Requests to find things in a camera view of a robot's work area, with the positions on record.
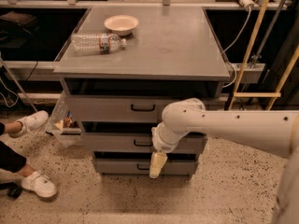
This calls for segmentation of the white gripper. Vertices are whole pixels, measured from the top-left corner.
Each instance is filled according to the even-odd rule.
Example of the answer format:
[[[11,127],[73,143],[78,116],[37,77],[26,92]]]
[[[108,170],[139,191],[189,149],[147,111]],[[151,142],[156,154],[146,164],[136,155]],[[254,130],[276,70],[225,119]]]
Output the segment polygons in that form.
[[[152,144],[159,152],[153,152],[151,155],[149,177],[157,178],[167,161],[165,153],[173,152],[177,148],[179,141],[188,133],[175,132],[163,122],[159,123],[156,127],[152,127],[151,132]]]

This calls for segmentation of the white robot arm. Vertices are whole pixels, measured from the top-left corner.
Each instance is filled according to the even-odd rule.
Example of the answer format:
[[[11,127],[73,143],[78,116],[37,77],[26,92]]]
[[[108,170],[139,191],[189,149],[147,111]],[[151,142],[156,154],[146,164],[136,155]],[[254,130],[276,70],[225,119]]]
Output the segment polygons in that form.
[[[299,224],[299,111],[213,111],[191,98],[167,105],[151,129],[155,151],[149,176],[156,178],[184,136],[204,133],[254,147],[288,160],[281,177],[271,224]]]

